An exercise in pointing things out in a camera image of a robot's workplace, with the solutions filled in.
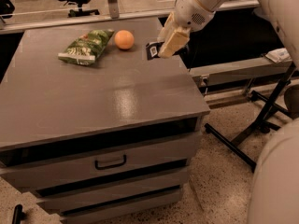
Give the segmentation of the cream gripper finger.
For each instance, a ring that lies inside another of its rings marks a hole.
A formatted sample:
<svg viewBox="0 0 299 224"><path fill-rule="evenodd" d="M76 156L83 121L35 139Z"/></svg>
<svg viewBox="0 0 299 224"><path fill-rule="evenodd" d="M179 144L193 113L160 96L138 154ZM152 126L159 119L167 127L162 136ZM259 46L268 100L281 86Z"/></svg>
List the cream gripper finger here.
<svg viewBox="0 0 299 224"><path fill-rule="evenodd" d="M164 24L164 27L160 31L157 37L158 42L164 42L167 39L167 36L172 32L175 28L175 19L174 19L174 12L171 12Z"/></svg>
<svg viewBox="0 0 299 224"><path fill-rule="evenodd" d="M170 58L182 49L190 40L190 28L174 28L163 42L159 51L160 58Z"/></svg>

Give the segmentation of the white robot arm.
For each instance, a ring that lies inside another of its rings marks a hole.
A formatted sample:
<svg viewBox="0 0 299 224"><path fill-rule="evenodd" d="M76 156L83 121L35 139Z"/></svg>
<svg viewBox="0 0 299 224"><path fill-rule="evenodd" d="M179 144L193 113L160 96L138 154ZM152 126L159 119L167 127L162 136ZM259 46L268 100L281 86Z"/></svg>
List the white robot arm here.
<svg viewBox="0 0 299 224"><path fill-rule="evenodd" d="M163 44L158 56L169 58L182 49L191 32L202 30L228 0L177 0L158 35ZM299 224L299 118L298 88L287 84L299 68L299 0L258 0L292 63L265 100L256 120L229 141L212 126L206 129L220 138L254 172L247 224ZM275 131L257 161L237 146L257 128Z"/></svg>

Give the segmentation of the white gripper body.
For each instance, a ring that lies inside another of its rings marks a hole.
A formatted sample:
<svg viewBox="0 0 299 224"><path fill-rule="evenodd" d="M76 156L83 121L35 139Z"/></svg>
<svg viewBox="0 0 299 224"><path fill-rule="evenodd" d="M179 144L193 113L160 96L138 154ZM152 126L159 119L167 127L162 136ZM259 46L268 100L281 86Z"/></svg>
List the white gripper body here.
<svg viewBox="0 0 299 224"><path fill-rule="evenodd" d="M215 11L208 11L198 0L177 0L174 16L177 25L190 28L192 32L202 30L213 18Z"/></svg>

